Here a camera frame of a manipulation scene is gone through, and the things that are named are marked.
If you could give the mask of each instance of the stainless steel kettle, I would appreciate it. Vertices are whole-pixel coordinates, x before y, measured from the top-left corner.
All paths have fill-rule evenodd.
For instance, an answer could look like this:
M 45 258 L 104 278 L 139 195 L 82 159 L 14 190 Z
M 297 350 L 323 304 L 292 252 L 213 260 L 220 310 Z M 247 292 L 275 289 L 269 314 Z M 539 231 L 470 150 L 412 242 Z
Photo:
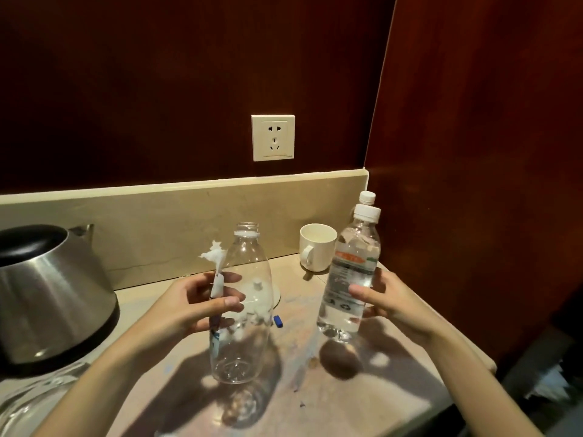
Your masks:
M 118 317 L 89 242 L 53 225 L 0 231 L 0 352 L 9 372 L 41 374 L 77 360 Z

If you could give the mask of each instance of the outlet faceplate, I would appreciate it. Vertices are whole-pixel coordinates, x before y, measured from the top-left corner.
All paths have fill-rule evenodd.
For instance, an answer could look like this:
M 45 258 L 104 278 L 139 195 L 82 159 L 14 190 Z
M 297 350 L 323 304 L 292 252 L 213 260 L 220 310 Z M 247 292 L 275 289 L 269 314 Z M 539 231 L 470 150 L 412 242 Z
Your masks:
M 252 115 L 253 161 L 293 158 L 295 115 Z

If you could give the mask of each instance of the person's left hand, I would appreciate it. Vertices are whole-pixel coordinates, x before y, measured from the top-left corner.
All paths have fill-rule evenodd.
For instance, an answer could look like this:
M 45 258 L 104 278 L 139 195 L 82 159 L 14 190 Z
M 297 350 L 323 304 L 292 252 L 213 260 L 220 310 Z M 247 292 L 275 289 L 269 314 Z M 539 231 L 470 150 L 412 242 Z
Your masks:
M 225 284 L 241 280 L 223 273 Z M 108 350 L 129 357 L 141 372 L 160 362 L 178 342 L 190 334 L 209 329 L 209 316 L 241 312 L 245 295 L 229 286 L 225 297 L 209 300 L 215 272 L 174 281 L 152 307 Z

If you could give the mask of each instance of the marble countertop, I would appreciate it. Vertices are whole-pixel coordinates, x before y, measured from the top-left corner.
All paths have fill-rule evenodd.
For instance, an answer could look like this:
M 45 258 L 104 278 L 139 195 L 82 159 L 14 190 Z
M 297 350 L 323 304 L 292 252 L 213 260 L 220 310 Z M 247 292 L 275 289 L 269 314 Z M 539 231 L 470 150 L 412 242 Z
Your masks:
M 327 275 L 306 273 L 298 255 L 269 262 L 281 292 L 274 314 L 283 328 L 272 326 L 259 377 L 250 384 L 218 384 L 210 375 L 208 334 L 194 334 L 140 378 L 108 437 L 404 435 L 451 405 L 427 353 L 390 321 L 363 322 L 347 351 L 315 325 Z M 120 320 L 83 360 L 95 360 L 170 283 L 118 290 Z M 495 370 L 492 359 L 470 346 Z M 24 383 L 2 381 L 0 394 Z M 252 408 L 243 414 L 242 403 Z

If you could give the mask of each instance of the fingernail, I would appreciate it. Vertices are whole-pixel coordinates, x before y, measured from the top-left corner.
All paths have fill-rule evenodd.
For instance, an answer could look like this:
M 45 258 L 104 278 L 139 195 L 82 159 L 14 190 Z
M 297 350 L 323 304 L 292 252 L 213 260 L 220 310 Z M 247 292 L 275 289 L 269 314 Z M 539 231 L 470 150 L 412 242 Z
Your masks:
M 364 291 L 361 287 L 356 286 L 356 285 L 351 285 L 348 287 L 348 289 L 350 290 L 350 292 L 354 295 L 354 296 L 361 296 L 364 294 Z
M 234 307 L 239 303 L 239 298 L 237 296 L 229 296 L 224 299 L 225 307 Z

